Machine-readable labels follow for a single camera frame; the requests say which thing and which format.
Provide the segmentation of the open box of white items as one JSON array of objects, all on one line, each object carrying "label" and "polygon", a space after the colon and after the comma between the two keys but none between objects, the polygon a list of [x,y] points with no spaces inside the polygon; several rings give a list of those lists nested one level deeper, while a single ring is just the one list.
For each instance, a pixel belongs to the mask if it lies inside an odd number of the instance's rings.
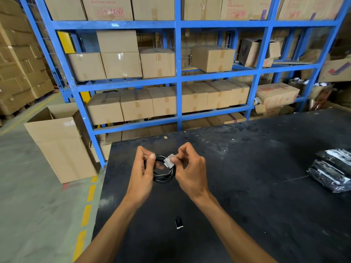
[{"label": "open box of white items", "polygon": [[[299,89],[298,98],[302,97],[303,92],[305,91],[306,86],[308,85],[308,79],[300,79],[298,77],[290,79],[288,85]],[[309,93],[308,100],[315,100],[318,95],[322,92],[323,89],[332,89],[334,84],[329,82],[321,82],[321,83],[314,83],[312,89]]]}]

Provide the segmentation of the person's left hand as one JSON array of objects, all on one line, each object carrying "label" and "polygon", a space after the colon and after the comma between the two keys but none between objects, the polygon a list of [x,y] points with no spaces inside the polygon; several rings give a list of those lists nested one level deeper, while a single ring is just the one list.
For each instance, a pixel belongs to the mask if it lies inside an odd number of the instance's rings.
[{"label": "person's left hand", "polygon": [[143,146],[138,146],[129,186],[124,199],[133,205],[135,209],[141,207],[151,193],[154,175],[145,175],[146,159],[150,154],[154,154]]}]

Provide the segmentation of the pile of low flat cartons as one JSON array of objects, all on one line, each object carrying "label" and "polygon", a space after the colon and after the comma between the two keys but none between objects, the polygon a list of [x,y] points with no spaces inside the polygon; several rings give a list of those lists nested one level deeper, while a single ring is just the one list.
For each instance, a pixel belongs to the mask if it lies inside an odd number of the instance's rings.
[{"label": "pile of low flat cartons", "polygon": [[[211,116],[201,119],[193,119],[182,122],[183,130],[205,128],[223,124],[239,123],[246,121],[241,113],[230,113],[217,116]],[[108,161],[111,146],[113,142],[131,140],[140,137],[156,136],[177,131],[177,124],[163,124],[145,128],[138,128],[126,131],[112,132],[98,135],[100,148],[105,161]]]}]

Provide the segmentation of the tall stack of palletised cartons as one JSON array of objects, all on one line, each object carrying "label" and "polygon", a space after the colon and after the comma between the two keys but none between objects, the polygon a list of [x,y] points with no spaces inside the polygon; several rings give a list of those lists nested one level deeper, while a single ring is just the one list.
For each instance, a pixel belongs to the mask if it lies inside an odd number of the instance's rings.
[{"label": "tall stack of palletised cartons", "polygon": [[0,118],[54,91],[46,60],[16,0],[0,0]]}]

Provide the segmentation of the plain sealed cardboard box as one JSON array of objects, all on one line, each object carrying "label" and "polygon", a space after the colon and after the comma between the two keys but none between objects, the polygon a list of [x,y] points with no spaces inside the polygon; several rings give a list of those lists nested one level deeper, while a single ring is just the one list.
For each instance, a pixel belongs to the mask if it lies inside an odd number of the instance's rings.
[{"label": "plain sealed cardboard box", "polygon": [[102,52],[107,79],[127,79],[142,77],[139,52]]},{"label": "plain sealed cardboard box", "polygon": [[235,49],[214,45],[198,45],[191,49],[192,66],[206,73],[231,71]]},{"label": "plain sealed cardboard box", "polygon": [[107,79],[101,53],[67,54],[78,82]]},{"label": "plain sealed cardboard box", "polygon": [[144,79],[174,77],[175,53],[170,49],[149,48],[140,51]]},{"label": "plain sealed cardboard box", "polygon": [[96,31],[100,52],[138,52],[135,30]]}]

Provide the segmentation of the row of red-printed cardboard boxes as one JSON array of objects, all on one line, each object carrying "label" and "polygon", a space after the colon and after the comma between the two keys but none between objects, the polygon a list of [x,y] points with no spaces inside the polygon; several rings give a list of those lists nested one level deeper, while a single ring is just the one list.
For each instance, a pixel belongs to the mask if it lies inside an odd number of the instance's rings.
[{"label": "row of red-printed cardboard boxes", "polygon": [[[174,21],[175,0],[44,0],[54,21]],[[280,0],[277,20],[334,20],[344,0]],[[184,21],[267,20],[272,0],[181,0]]]}]

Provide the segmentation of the blue metal storage rack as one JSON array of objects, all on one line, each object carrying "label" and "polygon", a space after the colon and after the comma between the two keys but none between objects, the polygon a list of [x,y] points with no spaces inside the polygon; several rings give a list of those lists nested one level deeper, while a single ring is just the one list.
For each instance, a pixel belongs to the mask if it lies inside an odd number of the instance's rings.
[{"label": "blue metal storage rack", "polygon": [[[317,79],[318,73],[322,69],[323,61],[327,57],[327,51],[331,48],[332,39],[336,37],[337,32],[340,29],[341,23],[344,20],[346,13],[351,6],[351,0],[343,0],[340,10],[333,21],[277,21],[273,17],[276,17],[278,13],[278,5],[280,0],[272,0],[273,7],[269,9],[266,21],[183,21],[181,20],[181,0],[175,1],[175,20],[174,21],[53,21],[49,13],[49,9],[46,5],[45,0],[34,0],[34,4],[37,6],[37,10],[42,18],[44,26],[47,28],[48,35],[52,41],[53,48],[59,59],[63,72],[68,81],[69,90],[64,91],[60,89],[61,93],[66,96],[71,93],[75,99],[78,110],[81,113],[83,122],[87,128],[88,134],[93,145],[99,145],[97,136],[102,134],[108,134],[111,132],[121,132],[124,130],[134,130],[145,127],[153,127],[156,125],[164,125],[169,123],[177,123],[178,131],[182,131],[182,123],[193,119],[201,119],[212,117],[216,115],[222,115],[225,113],[233,112],[245,112],[245,118],[248,121],[249,115],[253,110],[254,94],[256,93],[259,79],[263,74],[274,74],[273,81],[276,83],[279,81],[282,73],[288,72],[289,78],[292,77],[295,71],[313,69],[312,79]],[[212,73],[204,73],[199,75],[183,75],[183,73],[190,73],[200,71],[196,67],[192,66],[189,68],[182,69],[181,67],[181,32],[184,29],[201,29],[211,28],[214,30],[220,28],[227,28],[232,31],[231,37],[231,48],[238,44],[239,31],[248,30],[250,28],[263,28],[263,45],[260,48],[258,54],[257,67],[244,67],[242,64],[235,63],[233,61],[232,69],[230,71],[219,71]],[[331,33],[327,39],[327,43],[322,49],[322,54],[318,58],[316,63],[303,65],[297,59],[306,49],[307,43],[310,39],[310,35],[313,28],[330,27]],[[283,46],[282,59],[273,62],[272,67],[263,67],[264,59],[263,53],[268,51],[268,39],[270,38],[274,28],[288,28],[289,34],[286,40],[286,44]],[[103,80],[88,80],[78,82],[73,75],[73,69],[71,63],[68,62],[67,54],[64,52],[62,42],[59,39],[58,31],[69,32],[75,36],[81,35],[81,33],[91,33],[93,30],[140,30],[151,32],[153,30],[160,30],[162,34],[167,34],[170,30],[174,32],[174,49],[175,49],[175,75],[170,77],[160,78],[118,78],[118,79],[103,79]],[[190,115],[184,113],[181,109],[182,106],[182,83],[183,82],[196,82],[200,80],[218,80],[228,79],[239,76],[253,76],[251,88],[248,95],[248,101],[246,104],[238,104],[236,106],[230,106],[229,108],[216,108],[200,112],[199,115],[191,112]],[[169,87],[174,85],[176,90],[176,105],[177,113],[173,117],[165,119],[151,119],[148,121],[136,122],[136,123],[124,123],[121,126],[108,126],[108,124],[102,124],[101,128],[94,125],[91,116],[88,114],[88,110],[81,96],[82,92],[89,92],[90,96],[94,96],[97,90],[112,90],[112,89],[125,89],[133,87],[141,89],[142,87],[150,85],[164,84]]]}]

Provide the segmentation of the cardboard box with blue-red stripe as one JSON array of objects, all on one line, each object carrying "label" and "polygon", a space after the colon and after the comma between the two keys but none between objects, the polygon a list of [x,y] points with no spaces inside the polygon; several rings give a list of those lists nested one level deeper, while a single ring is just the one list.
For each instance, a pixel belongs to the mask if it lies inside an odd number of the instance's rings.
[{"label": "cardboard box with blue-red stripe", "polygon": [[318,82],[351,81],[351,57],[325,61],[319,73]]}]

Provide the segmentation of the yellow post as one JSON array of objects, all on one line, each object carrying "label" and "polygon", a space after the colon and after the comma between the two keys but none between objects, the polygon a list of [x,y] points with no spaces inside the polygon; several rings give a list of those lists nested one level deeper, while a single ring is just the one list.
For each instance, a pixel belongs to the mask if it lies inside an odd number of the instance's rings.
[{"label": "yellow post", "polygon": [[82,52],[80,38],[76,34],[57,31],[62,48],[66,54]]}]

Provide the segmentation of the red-printed torn cardboard box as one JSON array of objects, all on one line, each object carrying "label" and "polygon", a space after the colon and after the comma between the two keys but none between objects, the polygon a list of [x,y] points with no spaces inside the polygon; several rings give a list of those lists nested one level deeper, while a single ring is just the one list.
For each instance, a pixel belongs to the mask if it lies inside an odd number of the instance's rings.
[{"label": "red-printed torn cardboard box", "polygon": [[267,110],[294,103],[300,90],[284,83],[258,85],[254,98],[255,112],[263,114]]}]

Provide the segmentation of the person's right hand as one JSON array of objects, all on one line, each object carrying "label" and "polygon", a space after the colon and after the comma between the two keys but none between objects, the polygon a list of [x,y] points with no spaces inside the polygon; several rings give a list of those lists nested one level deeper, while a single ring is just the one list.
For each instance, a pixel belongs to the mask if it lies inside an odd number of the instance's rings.
[{"label": "person's right hand", "polygon": [[182,170],[176,170],[175,177],[182,190],[198,205],[209,198],[206,175],[206,161],[190,142],[183,144],[175,155],[182,161]]}]

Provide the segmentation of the open dark-sided cardboard box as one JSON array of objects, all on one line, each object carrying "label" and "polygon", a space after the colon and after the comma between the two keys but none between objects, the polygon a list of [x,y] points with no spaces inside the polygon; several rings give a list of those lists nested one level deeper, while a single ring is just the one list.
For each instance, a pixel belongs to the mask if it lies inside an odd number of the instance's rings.
[{"label": "open dark-sided cardboard box", "polygon": [[[258,60],[258,55],[261,48],[262,39],[243,39],[238,54],[238,61],[245,67],[255,68]],[[281,56],[280,42],[270,40],[268,45],[263,67],[271,67],[274,59]]]}]

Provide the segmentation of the row of taped brown cartons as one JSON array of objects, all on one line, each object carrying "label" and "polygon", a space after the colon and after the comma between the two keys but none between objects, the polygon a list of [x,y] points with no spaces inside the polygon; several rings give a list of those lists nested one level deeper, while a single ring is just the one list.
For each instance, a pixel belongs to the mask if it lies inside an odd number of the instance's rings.
[{"label": "row of taped brown cartons", "polygon": [[[237,79],[182,85],[182,113],[246,104],[250,86]],[[87,104],[93,125],[177,115],[176,86],[95,94]]]}]

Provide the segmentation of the person's left forearm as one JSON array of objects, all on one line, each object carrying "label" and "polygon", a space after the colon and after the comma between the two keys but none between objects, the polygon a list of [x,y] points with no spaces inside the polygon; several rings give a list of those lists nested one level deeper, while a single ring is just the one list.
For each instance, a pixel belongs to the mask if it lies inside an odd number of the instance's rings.
[{"label": "person's left forearm", "polygon": [[136,195],[126,194],[98,235],[74,263],[112,263],[132,218],[144,201]]}]

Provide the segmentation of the large open cardboard box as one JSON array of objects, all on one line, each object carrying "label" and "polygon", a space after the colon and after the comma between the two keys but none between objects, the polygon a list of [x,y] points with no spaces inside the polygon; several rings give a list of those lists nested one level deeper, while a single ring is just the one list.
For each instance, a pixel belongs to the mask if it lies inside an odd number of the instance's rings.
[{"label": "large open cardboard box", "polygon": [[75,102],[47,106],[24,126],[61,184],[98,175],[100,164]]}]

